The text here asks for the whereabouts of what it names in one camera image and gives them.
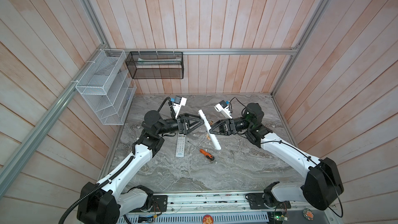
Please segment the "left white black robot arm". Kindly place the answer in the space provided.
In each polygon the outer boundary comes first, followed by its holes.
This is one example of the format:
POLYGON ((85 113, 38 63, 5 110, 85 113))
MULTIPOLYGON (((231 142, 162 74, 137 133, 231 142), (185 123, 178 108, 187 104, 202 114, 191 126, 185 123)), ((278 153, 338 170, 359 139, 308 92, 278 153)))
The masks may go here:
POLYGON ((124 193, 124 188, 159 152, 164 143, 163 134, 189 134, 206 122, 203 111, 199 111, 198 115, 181 114, 171 119, 163 119, 155 110, 147 112, 142 123, 143 131, 133 144, 132 151, 96 184, 87 183, 80 199, 70 209, 77 209, 77 219, 84 224, 115 224, 132 210, 152 210, 152 190, 139 185, 124 193))

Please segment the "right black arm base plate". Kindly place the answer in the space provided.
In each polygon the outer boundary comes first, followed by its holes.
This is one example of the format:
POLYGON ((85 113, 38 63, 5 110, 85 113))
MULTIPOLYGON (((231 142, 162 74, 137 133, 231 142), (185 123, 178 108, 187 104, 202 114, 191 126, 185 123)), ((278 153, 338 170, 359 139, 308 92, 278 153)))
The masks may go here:
POLYGON ((290 209, 289 201, 279 202, 271 194, 267 193, 249 193, 245 195, 250 209, 290 209))

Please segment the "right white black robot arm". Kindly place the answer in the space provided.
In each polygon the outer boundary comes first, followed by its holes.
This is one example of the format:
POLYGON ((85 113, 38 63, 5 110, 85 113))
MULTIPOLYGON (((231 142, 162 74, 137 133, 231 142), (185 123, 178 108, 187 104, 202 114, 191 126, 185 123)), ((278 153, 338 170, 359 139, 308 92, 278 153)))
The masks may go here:
POLYGON ((344 186, 336 163, 330 158, 320 159, 294 147, 262 124, 264 113, 258 103, 249 103, 239 118, 232 118, 229 105, 222 101, 215 106, 224 119, 210 124, 205 120, 207 132, 217 149, 220 145, 216 135, 242 135, 251 144, 277 156, 305 180, 299 183, 282 184, 275 181, 264 189, 263 201, 268 208, 276 208, 287 201, 307 202, 324 211, 340 199, 344 186))

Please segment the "orange handled screwdriver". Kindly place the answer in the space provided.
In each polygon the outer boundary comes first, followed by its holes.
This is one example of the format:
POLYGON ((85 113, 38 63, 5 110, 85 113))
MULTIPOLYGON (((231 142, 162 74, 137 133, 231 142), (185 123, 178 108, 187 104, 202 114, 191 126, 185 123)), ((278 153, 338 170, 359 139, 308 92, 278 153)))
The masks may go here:
POLYGON ((205 151, 204 149, 202 149, 198 146, 195 146, 192 142, 188 141, 188 143, 191 144, 192 146, 194 146, 195 148, 197 148, 200 151, 200 153, 203 154, 208 160, 210 160, 210 161, 215 160, 215 157, 211 153, 205 151))

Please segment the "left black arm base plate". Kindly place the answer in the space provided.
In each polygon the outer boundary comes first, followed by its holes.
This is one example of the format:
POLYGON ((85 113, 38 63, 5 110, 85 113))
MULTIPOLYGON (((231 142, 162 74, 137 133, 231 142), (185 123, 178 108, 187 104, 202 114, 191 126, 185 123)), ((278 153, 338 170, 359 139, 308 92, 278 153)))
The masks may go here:
POLYGON ((152 197, 152 201, 149 206, 144 205, 141 208, 135 210, 138 213, 160 213, 166 212, 168 204, 167 195, 155 195, 152 197))

